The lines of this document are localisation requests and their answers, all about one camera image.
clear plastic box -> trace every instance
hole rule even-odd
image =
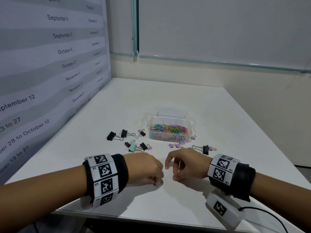
[[[180,125],[188,129],[188,133],[173,133],[151,130],[155,124]],[[190,142],[192,136],[192,126],[187,112],[172,109],[158,108],[154,109],[153,115],[148,125],[149,138],[160,141],[170,142]]]

black cable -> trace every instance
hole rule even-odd
[[[36,233],[39,233],[38,228],[37,228],[37,224],[35,222],[33,222],[33,225],[34,225]]]
[[[284,224],[281,222],[281,220],[278,219],[276,216],[274,216],[272,213],[270,213],[270,212],[268,212],[268,211],[266,211],[266,210],[263,210],[263,209],[261,209],[261,208],[255,208],[255,207],[242,207],[242,208],[239,208],[238,210],[239,210],[239,211],[242,211],[243,209],[246,209],[246,208],[251,208],[251,209],[260,210],[260,211],[263,211],[263,212],[266,212],[266,213],[270,214],[271,216],[275,217],[275,218],[282,224],[282,226],[284,227],[284,230],[286,231],[286,233],[288,233],[286,227],[285,227]]]

